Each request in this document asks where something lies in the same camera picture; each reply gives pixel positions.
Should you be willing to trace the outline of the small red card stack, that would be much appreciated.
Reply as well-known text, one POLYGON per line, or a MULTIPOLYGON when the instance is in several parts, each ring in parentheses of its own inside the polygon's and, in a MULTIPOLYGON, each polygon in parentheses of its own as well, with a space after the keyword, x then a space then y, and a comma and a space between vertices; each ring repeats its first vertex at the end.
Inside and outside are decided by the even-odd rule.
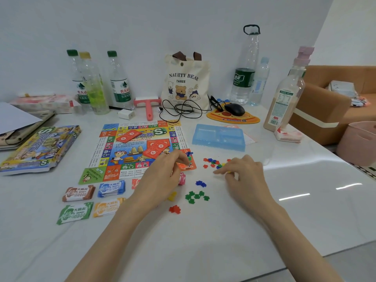
POLYGON ((131 129, 131 130, 128 130, 123 135, 118 136, 116 138, 116 141, 121 142, 121 143, 127 143, 127 142, 133 140, 134 138, 136 138, 137 136, 139 136, 141 134, 142 134, 142 132, 135 130, 135 129, 131 129))

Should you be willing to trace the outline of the red white tissue packet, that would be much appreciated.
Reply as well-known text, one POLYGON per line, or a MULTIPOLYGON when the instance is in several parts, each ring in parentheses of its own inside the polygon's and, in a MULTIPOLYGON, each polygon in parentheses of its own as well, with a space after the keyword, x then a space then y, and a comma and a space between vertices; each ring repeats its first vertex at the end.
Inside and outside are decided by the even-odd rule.
POLYGON ((285 128, 278 127, 274 131, 274 135, 278 141, 292 143, 300 143, 304 137, 303 133, 291 126, 287 126, 285 128))

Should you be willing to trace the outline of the yellow cap bottle green drink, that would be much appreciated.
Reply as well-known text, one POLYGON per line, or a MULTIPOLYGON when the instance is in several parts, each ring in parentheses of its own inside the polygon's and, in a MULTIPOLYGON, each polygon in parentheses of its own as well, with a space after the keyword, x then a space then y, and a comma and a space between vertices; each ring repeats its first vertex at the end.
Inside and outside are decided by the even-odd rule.
POLYGON ((96 115, 105 115, 110 112, 110 108, 106 103, 99 68, 89 52, 79 52, 79 57, 81 58, 83 82, 92 110, 96 115))

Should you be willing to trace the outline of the blue play money stack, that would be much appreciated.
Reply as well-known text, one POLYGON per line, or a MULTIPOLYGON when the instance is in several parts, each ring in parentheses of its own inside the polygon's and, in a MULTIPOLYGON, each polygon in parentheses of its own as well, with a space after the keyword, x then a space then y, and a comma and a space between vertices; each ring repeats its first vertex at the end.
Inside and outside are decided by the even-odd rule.
POLYGON ((112 195, 124 194, 126 190, 126 184, 124 180, 119 180, 114 183, 101 183, 97 193, 98 198, 105 198, 112 195))

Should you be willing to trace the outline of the blue plastic tray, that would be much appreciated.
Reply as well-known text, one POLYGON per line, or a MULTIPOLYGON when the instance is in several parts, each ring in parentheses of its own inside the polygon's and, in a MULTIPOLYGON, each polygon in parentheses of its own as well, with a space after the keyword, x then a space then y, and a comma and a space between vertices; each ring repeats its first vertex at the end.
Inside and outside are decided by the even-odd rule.
POLYGON ((196 125, 192 144, 241 152, 246 149, 242 129, 207 124, 196 125))

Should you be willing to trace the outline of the pizza shaped mouse pad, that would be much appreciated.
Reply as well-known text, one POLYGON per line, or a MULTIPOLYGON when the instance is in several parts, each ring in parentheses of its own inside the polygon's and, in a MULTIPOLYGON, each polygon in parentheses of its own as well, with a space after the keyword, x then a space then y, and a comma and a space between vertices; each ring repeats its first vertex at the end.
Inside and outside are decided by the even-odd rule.
POLYGON ((216 108, 213 111, 207 113, 206 117, 211 120, 227 124, 256 124, 260 122, 260 119, 258 117, 248 112, 245 112, 245 114, 241 117, 233 116, 224 109, 224 105, 228 103, 230 102, 221 103, 221 110, 216 108))

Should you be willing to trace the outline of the large red card stack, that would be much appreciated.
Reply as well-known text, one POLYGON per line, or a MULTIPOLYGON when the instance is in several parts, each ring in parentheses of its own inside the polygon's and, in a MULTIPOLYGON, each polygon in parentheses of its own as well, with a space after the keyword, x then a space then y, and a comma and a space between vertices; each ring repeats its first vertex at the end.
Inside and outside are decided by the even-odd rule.
POLYGON ((146 158, 156 159, 166 148, 169 149, 170 141, 168 139, 147 140, 146 150, 143 156, 146 158))

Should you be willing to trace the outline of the cream bear print tote bag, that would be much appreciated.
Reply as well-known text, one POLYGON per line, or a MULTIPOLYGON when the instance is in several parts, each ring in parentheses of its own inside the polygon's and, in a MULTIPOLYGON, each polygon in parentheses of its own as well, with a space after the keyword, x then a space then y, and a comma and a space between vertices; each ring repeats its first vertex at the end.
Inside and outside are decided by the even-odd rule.
POLYGON ((161 93, 162 107, 193 113, 208 112, 209 61, 204 61, 198 52, 193 53, 193 58, 182 52, 168 54, 164 61, 167 74, 161 93))

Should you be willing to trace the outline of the patterned cloth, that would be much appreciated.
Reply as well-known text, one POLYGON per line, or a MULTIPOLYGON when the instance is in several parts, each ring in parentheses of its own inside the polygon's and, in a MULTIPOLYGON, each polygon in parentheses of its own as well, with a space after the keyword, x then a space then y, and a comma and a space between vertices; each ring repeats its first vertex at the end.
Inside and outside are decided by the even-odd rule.
POLYGON ((351 98, 351 107, 356 108, 356 107, 366 107, 369 106, 371 103, 369 102, 368 99, 364 97, 354 97, 351 98))

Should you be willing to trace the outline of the pink tissue pack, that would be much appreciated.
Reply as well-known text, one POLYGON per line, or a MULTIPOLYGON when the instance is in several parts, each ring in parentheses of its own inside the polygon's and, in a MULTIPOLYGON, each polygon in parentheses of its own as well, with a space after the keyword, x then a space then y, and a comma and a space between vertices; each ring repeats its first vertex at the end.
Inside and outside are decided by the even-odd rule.
POLYGON ((76 101, 75 97, 69 95, 18 97, 12 100, 10 104, 25 112, 42 110, 52 110, 55 114, 84 112, 82 105, 76 101))

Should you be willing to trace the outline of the brown play money stack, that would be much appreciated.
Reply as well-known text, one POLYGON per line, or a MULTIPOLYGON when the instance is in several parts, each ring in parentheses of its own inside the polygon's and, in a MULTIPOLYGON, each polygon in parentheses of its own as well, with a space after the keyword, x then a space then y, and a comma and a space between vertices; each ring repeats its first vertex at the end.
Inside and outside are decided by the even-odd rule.
POLYGON ((63 202, 92 199, 96 187, 94 185, 69 187, 62 197, 63 202))

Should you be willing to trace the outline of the black computer mouse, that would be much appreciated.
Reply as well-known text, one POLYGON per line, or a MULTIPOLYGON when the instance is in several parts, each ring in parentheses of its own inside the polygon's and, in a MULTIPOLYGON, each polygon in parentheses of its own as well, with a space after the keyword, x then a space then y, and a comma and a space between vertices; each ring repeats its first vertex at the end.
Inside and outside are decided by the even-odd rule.
POLYGON ((245 109, 243 106, 236 103, 225 104, 224 109, 235 117, 241 117, 245 114, 245 109))

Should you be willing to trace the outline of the person's right hand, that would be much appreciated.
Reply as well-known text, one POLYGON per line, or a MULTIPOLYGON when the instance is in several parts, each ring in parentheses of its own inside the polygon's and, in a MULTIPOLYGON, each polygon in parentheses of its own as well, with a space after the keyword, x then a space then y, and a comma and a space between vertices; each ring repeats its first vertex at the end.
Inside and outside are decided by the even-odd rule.
POLYGON ((263 164, 254 161, 251 156, 235 157, 213 173, 224 176, 226 173, 235 173, 239 186, 236 189, 228 188, 229 194, 253 217, 263 218, 281 210, 266 183, 263 164))

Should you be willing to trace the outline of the person's left hand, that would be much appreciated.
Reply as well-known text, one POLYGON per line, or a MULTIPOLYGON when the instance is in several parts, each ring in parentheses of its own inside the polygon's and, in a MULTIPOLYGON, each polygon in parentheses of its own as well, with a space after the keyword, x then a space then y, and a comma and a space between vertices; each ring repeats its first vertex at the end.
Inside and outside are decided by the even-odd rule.
POLYGON ((163 173, 160 168, 160 155, 146 170, 129 202, 139 209, 150 211, 162 203, 178 186, 180 173, 163 173))

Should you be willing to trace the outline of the pink lint roller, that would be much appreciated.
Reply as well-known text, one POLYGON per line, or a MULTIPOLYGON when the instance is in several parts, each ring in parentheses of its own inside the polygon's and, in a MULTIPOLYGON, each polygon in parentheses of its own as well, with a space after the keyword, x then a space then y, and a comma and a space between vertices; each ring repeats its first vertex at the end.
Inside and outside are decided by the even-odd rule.
POLYGON ((153 121, 152 106, 159 106, 160 104, 161 99, 157 96, 136 97, 134 99, 134 106, 146 108, 146 118, 148 121, 153 121))

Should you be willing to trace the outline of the grey tissue pack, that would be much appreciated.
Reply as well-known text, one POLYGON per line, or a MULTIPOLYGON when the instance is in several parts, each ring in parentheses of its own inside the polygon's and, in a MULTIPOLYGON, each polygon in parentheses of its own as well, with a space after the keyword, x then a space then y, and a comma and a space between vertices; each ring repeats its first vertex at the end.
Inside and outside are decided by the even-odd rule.
POLYGON ((352 99, 358 97, 355 85, 352 82, 332 80, 326 88, 329 91, 336 92, 352 99))

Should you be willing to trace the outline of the small blue cap bottle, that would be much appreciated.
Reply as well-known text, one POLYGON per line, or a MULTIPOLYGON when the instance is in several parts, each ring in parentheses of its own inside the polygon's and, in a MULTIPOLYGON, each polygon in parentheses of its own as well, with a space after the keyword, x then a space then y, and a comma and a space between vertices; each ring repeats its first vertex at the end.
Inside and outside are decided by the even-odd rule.
POLYGON ((258 106, 264 93, 265 85, 270 73, 269 58, 262 57, 260 64, 256 68, 254 81, 249 98, 250 106, 258 106))

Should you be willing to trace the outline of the pink bin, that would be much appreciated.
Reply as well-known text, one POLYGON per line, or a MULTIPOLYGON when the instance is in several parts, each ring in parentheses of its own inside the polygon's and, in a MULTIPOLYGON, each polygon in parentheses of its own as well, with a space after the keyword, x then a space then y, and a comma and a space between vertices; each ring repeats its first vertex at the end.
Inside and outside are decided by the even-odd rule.
POLYGON ((376 162, 376 121, 350 123, 345 130, 336 154, 342 160, 358 166, 376 162))

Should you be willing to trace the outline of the colourful paper game board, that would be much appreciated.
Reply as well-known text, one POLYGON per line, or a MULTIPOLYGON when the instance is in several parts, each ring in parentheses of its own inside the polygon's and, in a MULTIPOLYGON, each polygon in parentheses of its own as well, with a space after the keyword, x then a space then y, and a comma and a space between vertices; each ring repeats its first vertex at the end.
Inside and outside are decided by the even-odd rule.
MULTIPOLYGON (((143 156, 143 151, 147 147, 146 141, 157 139, 170 141, 169 149, 166 148, 162 153, 169 154, 173 150, 181 150, 184 153, 191 151, 187 145, 181 122, 176 119, 170 120, 170 122, 159 120, 105 124, 90 162, 84 169, 78 184, 87 185, 142 177, 147 168, 155 161, 155 159, 143 156), (118 136, 131 129, 138 130, 142 134, 127 143, 116 141, 118 136)), ((190 165, 181 165, 182 171, 197 168, 193 155, 188 159, 190 165)))

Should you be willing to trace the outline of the pile of mixed house pieces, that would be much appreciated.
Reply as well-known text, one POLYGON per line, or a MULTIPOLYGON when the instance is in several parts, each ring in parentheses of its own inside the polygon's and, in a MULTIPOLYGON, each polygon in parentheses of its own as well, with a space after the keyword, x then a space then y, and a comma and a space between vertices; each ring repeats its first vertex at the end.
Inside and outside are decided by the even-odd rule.
POLYGON ((223 166, 225 166, 227 163, 229 163, 231 159, 226 159, 225 161, 219 161, 213 158, 203 158, 203 169, 220 169, 223 166))

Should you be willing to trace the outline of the person's left forearm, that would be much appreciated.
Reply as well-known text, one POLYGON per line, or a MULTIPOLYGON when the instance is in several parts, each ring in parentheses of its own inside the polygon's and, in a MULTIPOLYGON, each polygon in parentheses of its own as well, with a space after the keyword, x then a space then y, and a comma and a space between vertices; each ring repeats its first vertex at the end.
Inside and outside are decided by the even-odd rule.
POLYGON ((136 227, 160 201, 132 196, 64 282, 111 282, 136 227))

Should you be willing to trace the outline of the orange play money stack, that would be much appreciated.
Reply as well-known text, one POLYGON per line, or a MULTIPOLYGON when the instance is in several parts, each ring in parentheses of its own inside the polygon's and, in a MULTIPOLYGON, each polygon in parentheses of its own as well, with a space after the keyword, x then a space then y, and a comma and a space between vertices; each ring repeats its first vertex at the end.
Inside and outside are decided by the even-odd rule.
POLYGON ((93 218, 102 217, 116 213, 120 205, 125 201, 124 197, 110 199, 94 204, 93 218))

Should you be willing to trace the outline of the green plastic house pieces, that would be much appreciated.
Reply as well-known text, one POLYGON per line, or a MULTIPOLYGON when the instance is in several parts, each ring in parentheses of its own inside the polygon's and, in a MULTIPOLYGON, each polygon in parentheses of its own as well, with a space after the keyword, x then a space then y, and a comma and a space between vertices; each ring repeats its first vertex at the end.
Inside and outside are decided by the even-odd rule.
POLYGON ((185 195, 185 200, 189 204, 195 204, 197 200, 204 200, 208 202, 210 200, 210 197, 204 192, 204 191, 199 191, 198 193, 195 193, 193 191, 190 191, 188 194, 185 195))

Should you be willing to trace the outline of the colourful board game box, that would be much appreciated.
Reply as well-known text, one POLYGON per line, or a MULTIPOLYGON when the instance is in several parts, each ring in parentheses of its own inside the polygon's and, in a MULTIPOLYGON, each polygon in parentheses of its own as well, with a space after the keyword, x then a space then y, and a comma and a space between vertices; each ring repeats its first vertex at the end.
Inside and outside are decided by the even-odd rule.
POLYGON ((42 127, 0 164, 0 175, 49 171, 81 133, 79 125, 42 127))

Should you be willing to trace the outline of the green cap water bottle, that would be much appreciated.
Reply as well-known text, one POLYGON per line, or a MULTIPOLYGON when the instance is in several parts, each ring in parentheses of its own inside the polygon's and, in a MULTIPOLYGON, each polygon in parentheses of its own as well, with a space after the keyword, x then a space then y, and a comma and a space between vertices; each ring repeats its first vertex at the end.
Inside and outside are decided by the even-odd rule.
POLYGON ((92 106, 87 95, 82 73, 82 60, 77 50, 67 50, 67 55, 71 63, 72 87, 77 102, 82 106, 84 112, 92 112, 92 106))
POLYGON ((109 79, 115 102, 120 108, 133 110, 133 98, 129 88, 128 78, 119 61, 117 52, 107 51, 110 60, 109 79))

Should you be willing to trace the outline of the stack of notebooks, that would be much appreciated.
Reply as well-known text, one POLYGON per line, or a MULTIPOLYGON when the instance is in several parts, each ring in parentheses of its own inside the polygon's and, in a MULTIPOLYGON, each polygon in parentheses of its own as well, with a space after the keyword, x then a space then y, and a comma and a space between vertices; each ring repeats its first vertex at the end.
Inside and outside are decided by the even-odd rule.
POLYGON ((28 138, 30 138, 37 131, 37 129, 42 126, 42 124, 56 115, 54 110, 40 110, 29 113, 37 118, 40 118, 41 121, 17 130, 0 134, 0 151, 17 149, 28 138))

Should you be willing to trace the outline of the pink cap milk tea bottle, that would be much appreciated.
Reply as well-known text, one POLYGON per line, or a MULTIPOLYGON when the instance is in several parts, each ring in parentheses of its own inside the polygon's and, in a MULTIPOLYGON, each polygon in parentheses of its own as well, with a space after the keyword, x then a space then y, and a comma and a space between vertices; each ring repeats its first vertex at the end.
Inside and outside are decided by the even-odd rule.
POLYGON ((277 86, 263 127, 275 132, 277 128, 285 128, 291 119, 300 96, 305 88, 303 77, 310 63, 314 47, 301 46, 298 56, 287 75, 277 86))

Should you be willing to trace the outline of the person's right forearm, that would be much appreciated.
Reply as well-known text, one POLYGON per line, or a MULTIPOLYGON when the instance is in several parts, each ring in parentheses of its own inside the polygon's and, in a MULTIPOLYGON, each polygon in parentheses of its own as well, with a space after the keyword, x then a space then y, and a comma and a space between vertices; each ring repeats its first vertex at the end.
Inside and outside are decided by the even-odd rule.
POLYGON ((258 208, 253 216, 266 229, 296 282, 345 282, 280 205, 258 208))

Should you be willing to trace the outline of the brown sofa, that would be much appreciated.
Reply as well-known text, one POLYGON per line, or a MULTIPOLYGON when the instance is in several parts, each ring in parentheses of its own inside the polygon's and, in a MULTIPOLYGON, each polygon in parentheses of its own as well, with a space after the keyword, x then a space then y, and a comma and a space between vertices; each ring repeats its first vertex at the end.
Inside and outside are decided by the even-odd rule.
POLYGON ((304 82, 289 124, 317 143, 337 144, 350 123, 376 121, 376 66, 310 65, 304 82), (352 107, 348 96, 327 89, 332 81, 354 84, 368 104, 352 107))

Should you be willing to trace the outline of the green play money stack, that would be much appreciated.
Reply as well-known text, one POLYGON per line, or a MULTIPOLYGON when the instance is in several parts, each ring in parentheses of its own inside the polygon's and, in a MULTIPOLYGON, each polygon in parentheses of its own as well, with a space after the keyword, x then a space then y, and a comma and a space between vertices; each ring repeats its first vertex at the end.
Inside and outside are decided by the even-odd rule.
POLYGON ((94 202, 67 204, 60 212, 57 225, 88 219, 94 202))

